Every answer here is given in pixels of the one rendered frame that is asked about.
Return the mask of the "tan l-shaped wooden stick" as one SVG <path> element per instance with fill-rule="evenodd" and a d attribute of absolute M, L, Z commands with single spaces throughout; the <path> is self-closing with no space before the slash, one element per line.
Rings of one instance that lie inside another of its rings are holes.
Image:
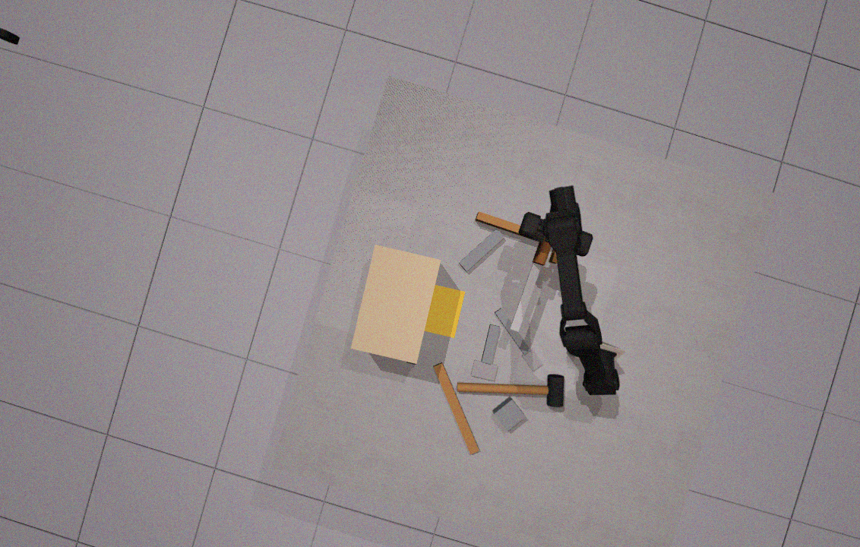
<path fill-rule="evenodd" d="M 518 225 L 518 224 L 516 224 L 516 223 L 512 223 L 512 222 L 509 222 L 509 221 L 506 221 L 506 220 L 502 220 L 502 219 L 500 219 L 500 218 L 498 218 L 498 217 L 495 217 L 495 216 L 492 216 L 492 215 L 488 215 L 488 214 L 486 214 L 486 213 L 482 213 L 482 212 L 478 212 L 478 213 L 476 214 L 476 221 L 481 222 L 481 223 L 488 224 L 488 225 L 490 225 L 490 226 L 492 226 L 492 227 L 496 227 L 496 228 L 499 228 L 499 229 L 503 229 L 503 231 L 508 231 L 508 232 L 516 233 L 517 235 L 521 236 L 521 235 L 518 233 L 518 230 L 520 229 L 520 225 Z M 556 252 L 555 252 L 555 250 L 552 250 L 551 257 L 549 257 L 549 262 L 554 263 L 554 264 L 557 264 L 557 263 L 558 263 L 558 261 L 556 261 Z"/>

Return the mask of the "brown cylinder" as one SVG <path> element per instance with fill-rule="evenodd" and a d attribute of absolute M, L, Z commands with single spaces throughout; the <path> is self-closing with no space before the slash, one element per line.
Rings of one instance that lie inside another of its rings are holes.
<path fill-rule="evenodd" d="M 549 242 L 545 241 L 545 239 L 547 238 L 544 238 L 544 240 L 542 240 L 542 242 L 540 242 L 537 247 L 536 254 L 532 261 L 533 263 L 530 270 L 530 275 L 528 276 L 527 281 L 525 283 L 523 295 L 518 302 L 516 315 L 514 316 L 514 319 L 512 321 L 512 326 L 510 329 L 517 332 L 520 329 L 520 326 L 523 324 L 523 316 L 525 315 L 525 309 L 527 309 L 528 304 L 530 303 L 530 297 L 532 295 L 532 291 L 534 290 L 538 275 L 540 274 L 540 269 L 542 266 L 545 266 L 545 263 L 547 262 L 547 258 L 549 256 L 549 249 L 551 249 L 551 246 L 549 245 Z"/>

